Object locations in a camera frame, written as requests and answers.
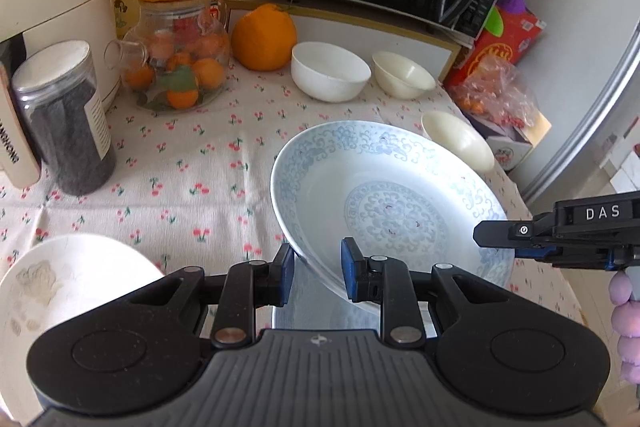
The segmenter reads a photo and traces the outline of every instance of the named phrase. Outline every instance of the plastic bag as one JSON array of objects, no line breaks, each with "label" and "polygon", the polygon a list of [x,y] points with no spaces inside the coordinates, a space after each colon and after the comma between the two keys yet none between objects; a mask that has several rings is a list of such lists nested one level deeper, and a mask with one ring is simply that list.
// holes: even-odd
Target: plastic bag
[{"label": "plastic bag", "polygon": [[485,55],[474,73],[449,94],[458,107],[500,126],[533,126],[538,102],[516,67],[503,58]]}]

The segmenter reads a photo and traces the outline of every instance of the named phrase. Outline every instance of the table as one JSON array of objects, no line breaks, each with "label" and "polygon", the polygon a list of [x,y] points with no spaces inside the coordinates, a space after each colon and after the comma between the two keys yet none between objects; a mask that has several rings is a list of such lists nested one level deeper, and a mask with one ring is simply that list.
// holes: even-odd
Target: table
[{"label": "table", "polygon": [[[288,67],[255,73],[231,63],[228,73],[226,91],[212,103],[172,116],[138,109],[120,93],[107,117],[118,163],[93,194],[63,194],[46,170],[25,190],[2,174],[0,276],[33,245],[76,232],[127,243],[165,273],[186,265],[224,273],[248,259],[270,261],[284,241],[271,208],[271,168],[297,133],[328,120],[384,121],[420,133],[420,114],[432,108],[463,118],[441,87],[403,102],[371,81],[357,99],[329,104],[303,94]],[[509,219],[530,217],[499,166],[484,179]],[[582,321],[556,269],[516,260],[510,289]],[[257,326],[268,327],[270,317],[258,311]]]}]

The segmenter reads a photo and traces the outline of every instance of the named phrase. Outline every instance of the gray ridged panel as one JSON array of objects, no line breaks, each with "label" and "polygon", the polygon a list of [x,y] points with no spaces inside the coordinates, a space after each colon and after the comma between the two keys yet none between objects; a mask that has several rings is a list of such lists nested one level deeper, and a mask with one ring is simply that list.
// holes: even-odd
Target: gray ridged panel
[{"label": "gray ridged panel", "polygon": [[[267,330],[255,346],[217,354],[186,393],[120,419],[56,410],[34,427],[532,427],[452,395],[419,353],[383,346],[373,331]],[[602,425],[590,413],[534,423]]]}]

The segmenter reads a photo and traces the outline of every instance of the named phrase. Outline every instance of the plate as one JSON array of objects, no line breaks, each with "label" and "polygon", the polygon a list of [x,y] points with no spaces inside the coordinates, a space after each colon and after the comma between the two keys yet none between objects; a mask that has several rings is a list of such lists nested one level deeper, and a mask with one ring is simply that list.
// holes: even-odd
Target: plate
[{"label": "plate", "polygon": [[[322,285],[318,277],[296,257],[295,277],[289,302],[273,308],[271,322],[279,330],[376,330],[380,333],[380,311],[370,313],[340,299]],[[429,312],[422,311],[428,337],[435,337]]]},{"label": "plate", "polygon": [[151,261],[108,237],[55,237],[18,258],[0,282],[0,396],[22,425],[41,412],[26,370],[44,331],[162,277]]},{"label": "plate", "polygon": [[472,237],[480,221],[506,219],[491,189],[452,153],[403,129],[365,121],[307,129],[278,155],[271,201],[294,250],[342,299],[348,236],[366,257],[396,257],[411,270],[451,263],[500,286],[511,276],[513,250],[480,248]]}]

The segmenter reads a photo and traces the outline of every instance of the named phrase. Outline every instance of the black contents in jar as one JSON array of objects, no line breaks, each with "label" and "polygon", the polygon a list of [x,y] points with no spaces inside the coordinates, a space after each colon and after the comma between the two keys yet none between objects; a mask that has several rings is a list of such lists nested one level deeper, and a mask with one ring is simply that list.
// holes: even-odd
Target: black contents in jar
[{"label": "black contents in jar", "polygon": [[100,158],[85,113],[95,87],[84,80],[60,98],[35,107],[28,119],[49,171],[66,194],[83,196],[102,187],[116,166],[113,144]]}]

